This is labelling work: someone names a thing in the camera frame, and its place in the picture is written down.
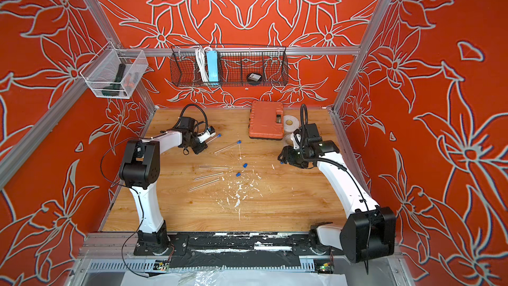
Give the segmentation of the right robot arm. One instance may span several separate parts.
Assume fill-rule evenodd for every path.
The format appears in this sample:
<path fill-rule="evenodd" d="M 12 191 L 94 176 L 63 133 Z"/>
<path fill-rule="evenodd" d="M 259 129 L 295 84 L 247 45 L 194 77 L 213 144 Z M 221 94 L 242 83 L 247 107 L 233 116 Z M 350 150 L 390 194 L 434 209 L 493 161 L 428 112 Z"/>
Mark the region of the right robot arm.
<path fill-rule="evenodd" d="M 319 246 L 341 250 L 350 263 L 369 262 L 391 256 L 395 249 L 396 216 L 389 207 L 381 207 L 347 167 L 339 147 L 323 140 L 316 124 L 308 122 L 308 108 L 300 106 L 301 127 L 291 134 L 293 145 L 285 146 L 278 156 L 281 164 L 300 169 L 317 168 L 338 196 L 346 222 L 314 226 L 311 241 Z"/>

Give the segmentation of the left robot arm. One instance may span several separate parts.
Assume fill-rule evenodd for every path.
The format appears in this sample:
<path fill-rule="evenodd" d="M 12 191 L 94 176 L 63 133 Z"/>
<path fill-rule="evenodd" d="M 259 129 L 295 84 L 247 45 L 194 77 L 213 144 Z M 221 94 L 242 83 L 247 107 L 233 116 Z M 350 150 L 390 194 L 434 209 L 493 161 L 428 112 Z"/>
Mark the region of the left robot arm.
<path fill-rule="evenodd" d="M 136 256 L 164 256 L 172 254 L 176 247 L 170 241 L 166 222 L 161 215 L 157 199 L 157 184 L 161 172 L 162 153 L 181 148 L 185 155 L 190 151 L 199 154 L 208 148 L 206 141 L 216 135 L 208 117 L 197 104 L 183 107 L 175 125 L 151 138 L 128 138 L 121 161 L 119 181 L 110 180 L 103 171 L 101 158 L 99 169 L 103 178 L 112 185 L 126 187 L 133 195 L 138 212 L 136 229 Z"/>

